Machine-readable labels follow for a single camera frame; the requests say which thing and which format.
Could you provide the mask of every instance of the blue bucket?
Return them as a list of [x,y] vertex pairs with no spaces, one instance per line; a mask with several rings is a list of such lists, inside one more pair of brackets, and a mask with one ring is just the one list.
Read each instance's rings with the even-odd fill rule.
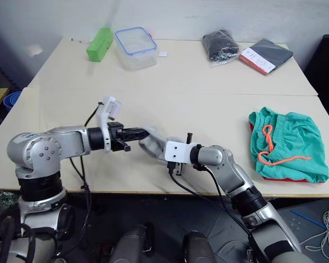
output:
[[20,95],[21,95],[21,92],[14,92],[5,97],[3,103],[8,110],[12,109],[13,105],[15,105],[15,103],[18,100]]

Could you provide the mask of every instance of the orange drawstring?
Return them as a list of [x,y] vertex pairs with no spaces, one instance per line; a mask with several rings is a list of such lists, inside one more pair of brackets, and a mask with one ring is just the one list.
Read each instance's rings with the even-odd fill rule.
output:
[[281,164],[281,163],[285,163],[285,162],[290,162],[292,160],[295,160],[295,159],[304,159],[304,160],[310,160],[311,157],[305,157],[305,156],[293,156],[293,157],[290,157],[290,158],[287,158],[287,159],[284,159],[284,160],[281,160],[281,161],[278,161],[276,163],[268,163],[266,162],[265,160],[262,159],[262,155],[268,155],[270,154],[270,152],[274,149],[274,146],[273,146],[273,143],[272,143],[272,138],[270,137],[270,134],[272,133],[272,130],[273,130],[273,126],[268,124],[268,125],[265,125],[262,129],[262,132],[263,134],[265,135],[265,138],[268,142],[268,148],[269,148],[269,152],[260,152],[258,154],[258,160],[265,164],[265,165],[270,165],[270,166],[273,166],[273,165],[277,165],[277,164]]

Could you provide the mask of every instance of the plastic container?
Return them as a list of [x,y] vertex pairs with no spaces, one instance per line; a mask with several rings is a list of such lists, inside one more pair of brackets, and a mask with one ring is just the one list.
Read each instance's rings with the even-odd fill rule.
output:
[[126,69],[138,70],[156,64],[157,45],[142,27],[116,31],[115,39]]
[[14,92],[9,95],[7,95],[3,101],[5,107],[8,110],[11,110],[13,105],[15,105],[16,101],[18,100],[19,96],[21,95],[21,92]]

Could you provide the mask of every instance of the white table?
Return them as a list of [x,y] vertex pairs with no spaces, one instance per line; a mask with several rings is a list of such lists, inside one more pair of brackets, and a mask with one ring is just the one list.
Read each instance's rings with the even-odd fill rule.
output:
[[[115,41],[103,61],[88,59],[87,44],[63,38],[30,85],[59,92],[62,89],[103,88],[136,93],[205,93],[254,95],[317,95],[294,58],[268,76],[239,60],[211,68],[200,41],[156,41],[168,56],[138,71],[125,71],[116,56]],[[241,43],[247,48],[252,43]]]
[[[312,117],[319,127],[329,166],[329,117],[317,96],[220,95],[204,90],[186,94],[185,99],[171,93],[108,91],[101,86],[90,89],[64,88],[59,92],[29,87],[0,126],[0,188],[18,189],[14,164],[6,157],[8,141],[20,132],[43,132],[58,125],[76,125],[85,121],[95,104],[105,94],[122,102],[116,119],[127,127],[153,124],[166,135],[186,137],[209,146],[221,145],[232,150],[235,161],[251,176],[264,196],[329,197],[329,180],[324,184],[266,181],[254,171],[249,153],[251,131],[248,115],[268,106],[278,113],[290,111]],[[131,143],[131,152],[86,156],[88,182],[93,192],[109,193],[180,193],[165,165],[147,156]],[[80,191],[81,182],[68,160],[62,162],[61,178],[69,191]],[[214,195],[213,182],[204,172],[185,167],[179,181],[195,191]]]

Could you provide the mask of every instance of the green cloth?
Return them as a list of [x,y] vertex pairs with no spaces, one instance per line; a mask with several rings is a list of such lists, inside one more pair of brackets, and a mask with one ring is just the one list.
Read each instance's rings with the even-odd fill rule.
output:
[[[260,112],[249,116],[254,126],[251,135],[251,153],[256,162],[256,171],[265,178],[291,179],[308,182],[325,182],[329,178],[328,166],[325,164],[325,151],[318,127],[306,115],[290,112],[287,115],[277,114],[264,107]],[[262,155],[266,162],[275,163],[293,156],[310,156],[310,160],[295,159],[290,162],[269,166],[258,160],[258,153],[269,151],[268,143],[262,129],[271,124],[274,145],[269,155]]]

